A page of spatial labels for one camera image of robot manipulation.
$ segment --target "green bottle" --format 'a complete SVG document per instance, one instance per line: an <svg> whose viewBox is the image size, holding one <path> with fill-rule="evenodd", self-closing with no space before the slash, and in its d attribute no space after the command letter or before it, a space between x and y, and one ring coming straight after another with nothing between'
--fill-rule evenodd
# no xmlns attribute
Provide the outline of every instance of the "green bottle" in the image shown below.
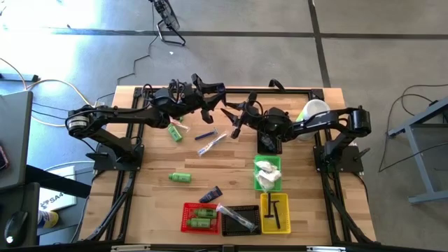
<svg viewBox="0 0 448 252"><path fill-rule="evenodd" d="M190 183L191 182L191 174L174 172L173 174L168 175L168 179L171 179L174 182Z"/></svg>
<svg viewBox="0 0 448 252"><path fill-rule="evenodd" d="M176 129L176 127L174 125L172 125L171 123L168 125L168 132L171 134L171 136L173 137L173 139L176 142L182 140L181 133L179 133L179 131Z"/></svg>
<svg viewBox="0 0 448 252"><path fill-rule="evenodd" d="M195 214L199 218L216 218L217 216L214 209L196 209Z"/></svg>
<svg viewBox="0 0 448 252"><path fill-rule="evenodd" d="M210 228L210 219L191 218L190 220L187 220L187 226L192 228Z"/></svg>

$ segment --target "plastic bag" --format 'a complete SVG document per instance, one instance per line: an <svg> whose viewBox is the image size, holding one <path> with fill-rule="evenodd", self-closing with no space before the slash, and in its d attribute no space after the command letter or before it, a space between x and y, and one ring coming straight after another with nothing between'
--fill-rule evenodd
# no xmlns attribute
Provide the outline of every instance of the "plastic bag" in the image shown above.
<svg viewBox="0 0 448 252"><path fill-rule="evenodd" d="M274 182L271 182L269 180L267 180L264 176L262 176L262 174L260 174L260 172L264 172L263 170L254 173L253 175L255 176L255 179L258 181L258 183L261 186L261 189L267 193L269 190L273 189L275 186Z"/></svg>
<svg viewBox="0 0 448 252"><path fill-rule="evenodd" d="M180 127L182 130L185 130L186 132L190 131L190 127L189 126L183 125L182 122L179 122L178 120L175 120L175 119L171 118L171 123L174 124L177 127Z"/></svg>
<svg viewBox="0 0 448 252"><path fill-rule="evenodd" d="M261 170L256 171L253 175L261 186L261 189L267 193L275 186L275 181L281 178L281 172L276 165L268 161L257 161L255 165Z"/></svg>
<svg viewBox="0 0 448 252"><path fill-rule="evenodd" d="M236 211L233 211L223 206L221 203L219 203L218 206L216 207L216 211L221 212L222 214L225 214L226 216L229 216L232 219L238 221L239 224L248 228L251 232L253 232L257 228L257 225L253 224L251 221L241 216L241 214L237 213Z"/></svg>
<svg viewBox="0 0 448 252"><path fill-rule="evenodd" d="M204 146L203 148L201 148L200 150L197 151L197 154L199 156L202 156L203 154L205 154L207 151L210 150L211 147L213 147L214 145L216 145L221 139L225 138L227 136L227 132L222 133L220 136L216 137L213 141L211 141L210 143L208 143L206 146Z"/></svg>
<svg viewBox="0 0 448 252"><path fill-rule="evenodd" d="M265 172L273 172L278 169L276 165L271 164L268 161L253 161L256 166L258 166L260 169L262 169Z"/></svg>

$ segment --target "yellow plastic tray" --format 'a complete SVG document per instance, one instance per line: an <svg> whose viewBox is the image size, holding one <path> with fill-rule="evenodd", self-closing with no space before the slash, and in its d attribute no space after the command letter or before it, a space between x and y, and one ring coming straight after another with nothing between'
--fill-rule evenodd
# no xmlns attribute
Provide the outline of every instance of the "yellow plastic tray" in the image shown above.
<svg viewBox="0 0 448 252"><path fill-rule="evenodd" d="M280 229L277 228L275 217L265 218L267 214L267 193L260 196L261 205L261 232L263 234L289 234L291 233L291 219L289 218L288 195L286 193L271 193L271 200L278 200L276 203L279 214ZM274 215L274 205L271 204L271 214Z"/></svg>

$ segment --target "concrete floor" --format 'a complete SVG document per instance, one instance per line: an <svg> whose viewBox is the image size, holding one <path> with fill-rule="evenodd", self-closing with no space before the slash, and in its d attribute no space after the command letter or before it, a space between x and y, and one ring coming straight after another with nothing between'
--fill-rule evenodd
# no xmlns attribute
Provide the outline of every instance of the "concrete floor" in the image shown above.
<svg viewBox="0 0 448 252"><path fill-rule="evenodd" d="M37 6L24 6L22 2L11 3L0 17L3 27L10 29L0 31L1 57L21 72L69 81L91 102L113 92L118 77L132 73L134 59L146 54L153 39L152 36L49 35L44 34L47 29L37 29L70 24L82 29L151 30L151 5L146 0L40 1ZM172 0L171 3L182 31L313 32L307 0ZM324 33L448 33L445 15L448 2L443 0L314 0L314 3ZM323 87L312 37L187 36L185 39L185 48L154 42L151 58L138 62L136 75L120 84L163 85L172 78L188 81L192 73L198 73L204 81L222 81L226 85L266 86L269 79L277 78L285 86ZM380 174L377 170L392 102L410 85L447 82L448 41L324 38L322 44L331 86L343 89L347 106L362 104L372 116L373 132L357 142L361 148L372 149L363 162L377 239L388 245L446 250L448 200L416 206L408 203L408 196L424 192L412 159ZM19 83L0 83L0 94L21 89ZM447 90L448 87L429 87L412 92L441 99L446 97ZM59 83L42 84L33 91L34 101L42 104L64 109L83 105L72 90ZM409 110L419 112L428 104L410 97L406 98L406 105ZM36 108L65 116L59 111ZM391 127L409 117L397 105ZM30 139L29 164L44 168L87 159L84 154L88 148L69 137L65 129L32 122L31 131L35 137ZM402 137L389 143L386 164L411 153ZM447 174L439 172L441 178ZM67 240L58 239L45 238L48 242Z"/></svg>

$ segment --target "red plastic basket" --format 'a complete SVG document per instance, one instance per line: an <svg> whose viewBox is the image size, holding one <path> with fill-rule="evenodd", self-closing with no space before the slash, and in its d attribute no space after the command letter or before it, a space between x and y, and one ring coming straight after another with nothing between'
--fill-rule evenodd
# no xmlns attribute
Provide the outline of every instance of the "red plastic basket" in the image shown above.
<svg viewBox="0 0 448 252"><path fill-rule="evenodd" d="M187 220L191 218L197 218L195 215L196 209L216 209L216 204L201 204L201 203L185 203L183 204L182 226L181 232L190 232L204 235L218 235L219 234L219 222L221 220L221 213L218 213L215 219L211 219L210 228L199 229L187 226Z"/></svg>

